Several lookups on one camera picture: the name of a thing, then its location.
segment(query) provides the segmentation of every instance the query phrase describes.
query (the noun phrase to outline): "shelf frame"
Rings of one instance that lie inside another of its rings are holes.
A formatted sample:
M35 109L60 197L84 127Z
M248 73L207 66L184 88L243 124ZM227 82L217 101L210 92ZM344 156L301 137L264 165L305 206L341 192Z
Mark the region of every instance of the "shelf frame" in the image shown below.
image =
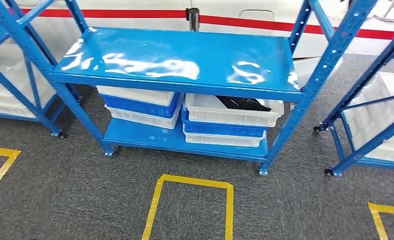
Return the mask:
M84 17L79 10L79 7L75 0L65 0L66 4L75 19L80 31L84 34L86 31L90 31L90 28L86 25ZM316 95L319 93L321 87L325 83L329 74L332 72L333 67L336 65L345 49L351 42L351 40L355 37L357 31L360 26L366 19L368 13L372 10L377 0L364 0L364 1L356 1L353 6L349 9L348 13L344 17L342 24L336 29L335 32L331 32L330 27L327 25L327 21L325 19L320 19L321 22L326 24L326 28L322 29L326 31L327 39L329 40L329 45L325 50L324 55L321 57L319 64L315 68L312 76L310 77L308 83L304 88L301 89L301 92L291 92L291 91L274 91L274 90L256 90L256 89L247 89L242 90L239 88L216 88L213 86L193 86L188 87L183 84L158 84L154 82L134 82L133 86L122 83L119 79L108 77L105 80L94 81L92 77L90 77L87 81L82 81L79 77L69 76L57 76L55 73L52 74L52 67L48 62L45 61L44 56L39 52L36 47L33 47L31 44L31 40L27 37L27 34L23 30L23 27L19 25L8 13L8 11L4 8L4 6L0 3L0 24L2 24L10 33L10 35L16 40L19 46L23 49L23 51L31 58L34 64L38 67L41 73L50 78L50 83L56 89L57 93L69 106L72 112L77 116L77 118L82 122L82 124L88 129L88 131L95 137L97 142L102 146L107 156L111 156L114 152L113 148L110 144L119 144L119 145L127 145L127 146L135 146L135 147L148 147L142 144L137 144L133 142L110 142L107 141L103 134L99 131L99 129L92 123L91 119L88 117L86 112L82 109L82 107L77 103L75 98L69 92L68 88L64 85L64 83L75 83L75 84L86 84L86 85L106 85L112 87L126 87L126 88L143 88L149 90L160 90L160 91L173 91L173 92L189 92L189 93L198 93L198 94L222 94L226 96L236 96L236 97L250 97L250 98L262 98L262 99L273 99L273 100L285 100L289 102L294 102L294 109L290 112L290 115L286 122L283 124L282 128L279 131L276 139L273 144L270 146L265 157L262 159L254 159L256 162L260 162L259 166L259 174L266 175L269 166L279 154L282 147L288 141L288 139L293 134L295 128L307 112L308 108L316 98ZM289 37L289 44L291 52L293 53L295 47L298 44L298 41L304 31L306 23L309 19L310 13L312 10L315 11L317 15L322 14L322 11L319 9L312 9L310 2L315 4L316 2L312 0L304 0L302 8L297 17L296 23L294 24L293 31ZM195 154L209 155L204 151L195 151ZM217 157L226 157L226 158L236 158L236 156L230 156L226 153L220 152Z
M366 70L366 72L364 72L364 74L354 84L354 86L350 89L350 91L341 99L341 101L329 113L329 115L325 118L325 120L323 120L323 122L320 123L319 126L316 126L314 128L316 131L319 132L330 130L334 138L335 146L337 148L338 158L340 162L336 166L333 166L332 169L326 169L325 170L326 174L333 176L341 176L342 172L345 169L353 165L394 169L394 161L365 157L368 153L370 153L372 150L377 148L384 141L394 136L394 123L391 124L386 129L384 129L383 131L381 131L379 134L377 134L375 137L373 137L370 141L365 143L359 149L355 150L352 142L351 131L349 126L347 125L343 113L343 111L347 109L394 100L394 96L389 96L373 101L351 105L351 101L361 92L364 86L366 86L370 82L370 80L377 74L377 72L393 58L394 58L394 39L385 48L385 50L378 56L378 58L376 58L376 60ZM347 156L345 156L340 139L338 137L338 133L335 129L334 122L337 119L342 119L343 121L345 134L348 138L352 150L352 152Z
M17 21L22 28L24 28L28 38L33 41L32 44L38 48L39 51L44 55L45 60L52 66L57 65L57 61L51 54L48 47L45 45L44 41L40 38L36 30L30 24L30 22L37 17L46 7L52 4L53 0L46 0L41 3L36 9L23 14L20 7L16 4L14 0L5 0L6 4L12 11L11 18ZM0 25L0 45L5 42L10 37L9 33L5 30L3 26ZM55 108L51 116L47 117L47 113L50 107L53 105L58 95L55 94L51 97L50 101L42 108L39 99L39 94L36 87L35 77L33 76L33 70L31 65L31 60L27 55L24 55L24 61L26 65L27 74L29 77L29 82L32 88L32 93L34 97L35 104L31 103L1 72L0 72L0 83L13 94L29 111L31 111L35 117L24 117L11 114L0 113L0 118L7 118L13 120L29 121L43 124L46 128L51 131L53 137L59 137L61 129L59 129L55 124L55 120L60 115L61 111L66 106L64 102L60 102ZM70 89L72 95L79 101L81 96L77 93L76 89L72 85L66 85Z

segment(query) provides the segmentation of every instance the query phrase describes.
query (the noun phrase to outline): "plastic storage bin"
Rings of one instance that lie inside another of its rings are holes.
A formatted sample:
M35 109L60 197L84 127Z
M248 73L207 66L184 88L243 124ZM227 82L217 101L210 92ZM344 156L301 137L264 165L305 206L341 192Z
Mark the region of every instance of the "plastic storage bin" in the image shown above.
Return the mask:
M159 116L144 114L140 112L128 111L123 109L117 109L105 106L110 112L113 118L123 119L141 124L152 125L165 129L174 129L176 122L179 117L179 111L181 109L181 103L183 101L183 94L180 94L176 104L175 112L171 118L163 118Z
M188 119L189 112L185 105L182 105L183 131L186 134L211 134L211 135L230 135L261 138L265 134L266 127L247 126L236 124L197 122Z
M100 94L104 99L107 107L112 109L121 109L142 114L153 115L157 117L171 118L175 112L179 93L175 93L168 106L156 105L152 103L124 99L116 96Z
M215 144L228 145L238 147L258 147L260 142L266 138L266 131L263 132L262 137L248 137L248 136L232 136L232 135L217 135L217 134L203 134L203 133L189 133L185 131L185 141L194 144Z
M187 93L185 106L189 120L195 122L274 127L284 114L284 102L264 100L271 111L252 111L226 108L216 96Z
M394 73L378 72L352 105L394 96ZM344 111L351 140L357 150L394 122L394 100L351 108ZM394 136L366 155L369 158L394 161Z
M169 106L172 102L174 92L153 91L113 86L97 86L98 92L102 95L126 98L130 100L146 102L150 104Z
M36 89L38 91L39 100L41 105L44 106L47 102L55 95L55 90L47 82L44 76L34 66L33 75L35 77ZM16 76L11 77L10 82L16 82L16 88L33 104L35 99L33 97L32 87L30 85L29 76L26 72L25 63L21 62L17 66L13 67L8 75ZM0 106L24 108L23 104L7 90L3 85L0 84Z

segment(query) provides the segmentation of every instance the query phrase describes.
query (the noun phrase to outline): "shelf post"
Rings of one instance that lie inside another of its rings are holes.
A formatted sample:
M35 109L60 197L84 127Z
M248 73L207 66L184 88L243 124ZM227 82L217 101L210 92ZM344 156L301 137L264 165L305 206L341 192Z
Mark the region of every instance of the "shelf post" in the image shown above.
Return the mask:
M335 108L329 113L329 115L320 124L320 130L326 130L330 122L333 122L339 116L339 113L343 108L350 104L351 100L357 96L357 94L363 89L363 87L375 76L375 74L394 56L394 39L385 48L385 50L378 56L373 64L366 70L362 77L354 84L354 86L348 91L348 93L341 99L341 101L335 106Z
M377 0L356 1L353 4L353 7L349 9L341 25L338 27L336 33L329 42L329 45L323 53L317 67L313 71L313 74L310 76L309 81L302 89L302 92L305 93L307 97L296 103L294 109L290 112L290 116L279 130L278 136L266 155L266 161L260 165L260 174L265 172L265 169L269 167L273 159L275 159L282 147L291 137L295 128L300 123L300 120L316 98L316 95L325 83L329 74L331 74L333 67L344 54L345 49L357 34L362 23L365 21L367 15L375 6L376 2Z
M301 38L301 34L304 32L304 29L306 28L307 21L309 20L311 12L312 12L312 7L309 4L309 0L304 0L303 5L300 8L300 13L298 14L297 20L294 23L294 27L292 28L292 32L289 37L292 54L294 54L298 41Z

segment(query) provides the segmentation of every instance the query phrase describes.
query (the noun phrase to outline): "gray carpet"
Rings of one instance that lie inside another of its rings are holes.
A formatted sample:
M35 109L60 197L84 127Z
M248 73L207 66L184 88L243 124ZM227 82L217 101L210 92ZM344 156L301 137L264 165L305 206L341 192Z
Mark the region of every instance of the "gray carpet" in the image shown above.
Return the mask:
M368 201L394 206L394 170L356 166L326 177L334 143L328 132L312 133L373 60L345 55L267 177L252 162L161 150L123 147L104 157L68 110L57 121L65 140L37 123L0 119L0 147L22 151L0 182L0 240L140 239L163 173L230 182L237 240L378 239ZM94 90L82 91L103 130L109 112ZM225 204L224 189L167 182L150 239L224 239ZM394 215L381 216L394 239Z

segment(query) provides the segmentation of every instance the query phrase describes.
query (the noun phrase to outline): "blue metal shelf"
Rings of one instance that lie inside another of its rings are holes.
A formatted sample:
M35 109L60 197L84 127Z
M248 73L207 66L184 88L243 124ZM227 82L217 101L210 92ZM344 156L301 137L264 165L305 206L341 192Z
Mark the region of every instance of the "blue metal shelf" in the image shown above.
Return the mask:
M381 145L384 141L394 136L394 123L391 124L386 129L382 130L382 132L380 132L378 135L373 137L370 141L368 141L367 143L365 143L363 146L361 146L356 150L352 142L353 134L351 133L351 130L343 114L343 111L346 109L357 108L361 106L367 106L375 103L394 100L394 96L389 96L381 99L376 99L373 101L368 101L365 103L351 105L352 99L354 99L358 95L358 93L361 92L363 87L369 83L369 81L375 76L375 74L379 71L379 69L381 69L381 67L384 66L386 63L388 63L389 60L392 58L394 58L394 39L385 48L385 50L378 56L378 58L373 62L373 64L368 68L368 70L362 75L362 77L356 82L356 84L351 88L351 90L343 97L343 99L331 111L331 113L329 113L326 119L319 126L314 127L314 129L318 132L324 131L326 129L331 130L330 132L332 133L335 146L338 152L338 157L340 162L336 166L332 167L332 169L326 169L325 173L327 175L340 176L342 175L342 171L353 165L394 169L394 161L366 157L366 154L370 153L372 150L374 150L379 145ZM340 139L338 137L337 130L335 129L334 122L337 119L341 119L344 124L345 133L352 150L349 155L345 155Z
M342 24L333 29L318 0L304 0L290 37L275 37L89 27L76 1L66 0L82 37L54 69L1 3L0 24L50 79L106 155L113 154L110 144L165 149L260 162L259 173L266 175L376 1L356 1ZM292 54L311 12L321 22L329 45L300 89ZM247 149L186 143L179 125L174 130L163 130L118 119L111 120L103 135L65 83L283 100L295 102L295 107L269 151L265 144Z
M303 97L286 37L93 27L51 79L288 101Z
M182 131L180 118L175 129L112 118L104 135L104 142L113 145L160 149L189 154L205 154L215 157L233 158L246 161L263 161L267 154L266 140L259 147L225 146L188 143Z
M26 36L30 39L32 39L34 42L34 46L38 47L38 49L42 52L42 54L45 56L46 61L49 64L55 65L57 62L55 61L54 57L52 56L51 52L49 49L45 46L44 42L42 39L38 36L32 25L30 25L30 21L36 17L39 13L37 10L32 10L28 12L26 15L23 15L22 11L18 7L18 5L14 2L14 0L5 0L7 5L10 7L10 10L12 13L10 14L10 17L13 18L14 20L17 20L21 25L22 28L27 30ZM44 8L49 6L52 3L52 0L47 0L44 1L40 7ZM6 41L9 38L9 33L5 30L3 26L0 25L0 45ZM24 117L24 116L18 116L18 115L11 115L11 114L4 114L0 113L0 118L7 118L7 119L14 119L14 120L22 120L22 121L29 121L29 122L37 122L43 124L45 127L47 127L51 131L51 135L54 137L63 137L64 134L61 134L61 130L54 125L54 121L57 119L63 108L65 107L65 103L61 102L58 104L56 107L54 113L52 116L47 117L46 114L50 107L53 105L54 101L57 99L58 95L55 94L52 96L50 101L44 106L44 108L41 107L40 100L39 100L39 95L37 92L36 84L35 84L35 78L33 76L32 72L32 66L31 66L31 61L27 56L24 56L25 58L25 64L26 64L26 69L30 81L30 85L32 87L32 92L33 92L33 97L34 97L34 102L35 104L32 104L1 72L0 72L0 83L10 91L11 94L13 94L29 111L31 111L35 117ZM69 88L69 91L71 94L75 95L75 99L77 101L80 100L80 96L77 94L76 90L74 89L73 86L67 84L67 88Z

